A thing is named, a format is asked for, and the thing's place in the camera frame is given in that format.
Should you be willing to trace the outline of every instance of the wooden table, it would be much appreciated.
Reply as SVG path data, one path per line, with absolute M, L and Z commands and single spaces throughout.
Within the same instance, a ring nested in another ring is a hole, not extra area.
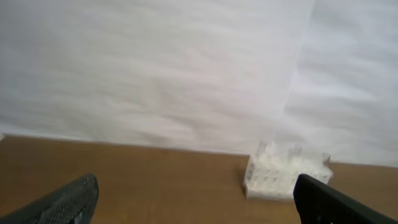
M 293 202 L 246 201 L 247 156 L 8 136 L 0 142 L 0 216 L 92 172 L 92 223 L 300 223 Z M 331 186 L 398 219 L 398 169 L 332 164 Z

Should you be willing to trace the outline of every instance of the white sheet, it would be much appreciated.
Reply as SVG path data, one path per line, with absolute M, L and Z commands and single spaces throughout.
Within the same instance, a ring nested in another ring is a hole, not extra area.
M 318 0 L 278 141 L 398 166 L 398 1 Z
M 5 0 L 0 132 L 250 153 L 313 0 Z

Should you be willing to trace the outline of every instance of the black object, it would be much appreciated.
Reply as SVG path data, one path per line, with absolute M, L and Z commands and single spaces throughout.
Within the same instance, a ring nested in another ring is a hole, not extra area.
M 302 224 L 398 224 L 306 174 L 293 195 Z
M 97 180 L 87 174 L 0 218 L 0 224 L 89 224 L 97 200 Z

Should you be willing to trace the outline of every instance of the white backdrop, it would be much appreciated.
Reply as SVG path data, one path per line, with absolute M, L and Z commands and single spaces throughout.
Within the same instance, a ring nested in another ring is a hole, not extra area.
M 398 1 L 319 0 L 278 141 L 398 167 Z
M 5 0 L 0 132 L 250 153 L 313 0 Z

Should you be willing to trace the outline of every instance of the brown table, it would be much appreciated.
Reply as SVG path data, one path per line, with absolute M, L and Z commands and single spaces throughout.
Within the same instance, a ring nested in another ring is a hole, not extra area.
M 92 223 L 300 223 L 293 202 L 246 201 L 247 156 L 8 136 L 0 142 L 0 216 L 92 172 Z M 398 169 L 332 164 L 331 186 L 398 219 Z

